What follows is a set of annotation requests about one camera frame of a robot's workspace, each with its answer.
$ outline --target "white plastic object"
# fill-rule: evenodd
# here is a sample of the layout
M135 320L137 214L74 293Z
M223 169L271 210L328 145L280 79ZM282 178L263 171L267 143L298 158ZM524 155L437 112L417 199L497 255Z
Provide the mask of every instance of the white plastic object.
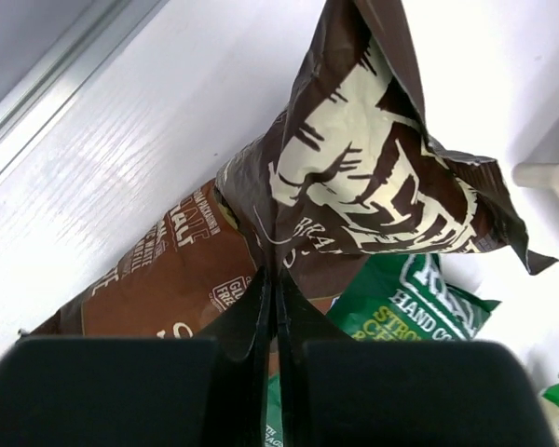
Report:
M518 186L550 189L559 197L559 163L520 163L513 169L512 178Z

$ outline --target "brown chip bag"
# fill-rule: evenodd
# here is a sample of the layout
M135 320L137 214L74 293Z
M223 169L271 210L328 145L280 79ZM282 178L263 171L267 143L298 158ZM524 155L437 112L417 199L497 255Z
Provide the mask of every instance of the brown chip bag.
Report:
M240 298L255 271L210 181L31 335L190 337Z
M528 251L496 160L428 134L399 0L327 1L288 105L216 186L255 261L309 299L341 293L371 253L511 245L530 274L556 261Z

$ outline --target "black object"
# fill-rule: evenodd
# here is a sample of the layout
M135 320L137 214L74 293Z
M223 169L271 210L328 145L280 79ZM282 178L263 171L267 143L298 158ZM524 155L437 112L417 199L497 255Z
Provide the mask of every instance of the black object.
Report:
M191 340L15 346L0 362L0 446L264 445L275 334L286 446L554 446L501 346L357 343L263 270Z

